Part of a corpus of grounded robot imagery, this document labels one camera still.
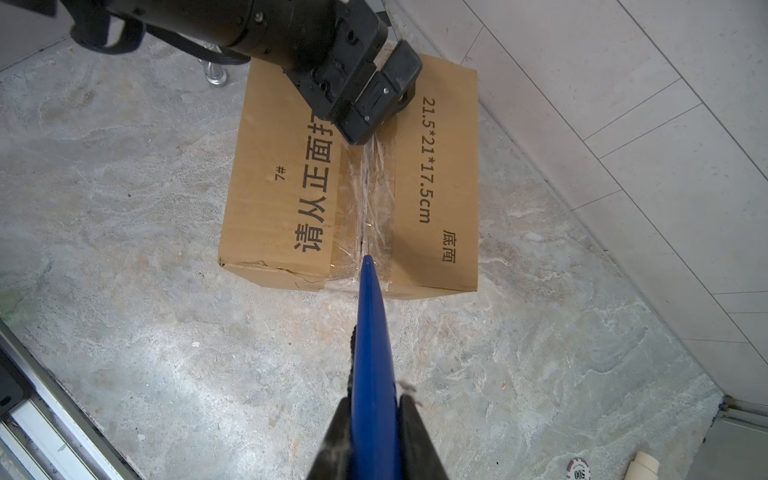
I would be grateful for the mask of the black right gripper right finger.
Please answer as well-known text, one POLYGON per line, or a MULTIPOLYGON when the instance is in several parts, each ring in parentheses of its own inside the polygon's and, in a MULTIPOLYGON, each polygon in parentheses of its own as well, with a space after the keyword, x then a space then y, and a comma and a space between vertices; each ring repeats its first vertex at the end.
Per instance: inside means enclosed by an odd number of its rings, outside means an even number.
POLYGON ((442 461, 411 395, 403 394, 400 397, 398 431, 404 479, 448 480, 442 461))

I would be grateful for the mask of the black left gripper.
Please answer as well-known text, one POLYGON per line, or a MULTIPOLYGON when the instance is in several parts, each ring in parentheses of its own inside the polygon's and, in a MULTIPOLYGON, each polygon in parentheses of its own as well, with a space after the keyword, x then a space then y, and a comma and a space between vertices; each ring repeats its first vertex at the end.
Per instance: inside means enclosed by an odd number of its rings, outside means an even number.
POLYGON ((423 63, 399 41, 383 67, 374 59, 388 39, 390 23, 381 1, 321 1, 312 23, 321 39, 312 44, 314 64, 286 75, 322 120, 335 123, 344 139, 364 145, 414 98, 423 63))

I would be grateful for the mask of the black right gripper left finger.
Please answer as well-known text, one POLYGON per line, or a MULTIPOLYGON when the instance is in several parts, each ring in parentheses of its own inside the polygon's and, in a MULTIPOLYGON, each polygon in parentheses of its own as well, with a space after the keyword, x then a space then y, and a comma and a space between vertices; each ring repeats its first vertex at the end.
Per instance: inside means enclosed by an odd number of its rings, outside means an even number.
POLYGON ((350 399, 340 400, 322 440, 307 480, 347 480, 352 457, 350 399))

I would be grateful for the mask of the blue box cutter knife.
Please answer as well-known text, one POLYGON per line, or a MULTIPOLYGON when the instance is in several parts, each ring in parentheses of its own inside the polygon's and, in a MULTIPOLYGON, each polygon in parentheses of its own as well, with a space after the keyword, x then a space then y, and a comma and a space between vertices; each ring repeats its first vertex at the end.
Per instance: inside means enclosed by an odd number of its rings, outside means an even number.
POLYGON ((362 260, 351 393, 354 479, 400 479, 395 375, 375 263, 362 260))

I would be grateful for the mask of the brown cardboard express box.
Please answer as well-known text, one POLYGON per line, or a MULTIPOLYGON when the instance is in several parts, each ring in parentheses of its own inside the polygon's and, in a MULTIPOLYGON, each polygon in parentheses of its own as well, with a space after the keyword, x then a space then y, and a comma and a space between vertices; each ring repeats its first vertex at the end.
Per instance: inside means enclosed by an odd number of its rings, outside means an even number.
MULTIPOLYGON (((395 207, 390 299, 478 284, 478 76, 424 56, 415 99, 374 136, 391 145, 395 207)), ((262 287, 321 291, 330 278, 343 152, 275 66, 250 68, 218 250, 262 287)))

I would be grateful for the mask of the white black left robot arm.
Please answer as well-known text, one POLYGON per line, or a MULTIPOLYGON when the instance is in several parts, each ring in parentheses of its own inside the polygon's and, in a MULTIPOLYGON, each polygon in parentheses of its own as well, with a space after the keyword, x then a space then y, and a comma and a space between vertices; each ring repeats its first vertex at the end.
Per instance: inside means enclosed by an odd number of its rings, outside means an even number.
POLYGON ((92 52, 123 55, 145 35, 221 66, 253 59, 280 67, 311 112, 350 145, 366 143, 415 94, 423 63, 405 41, 378 67, 388 38, 365 1, 16 1, 55 17, 64 7, 72 40, 92 52))

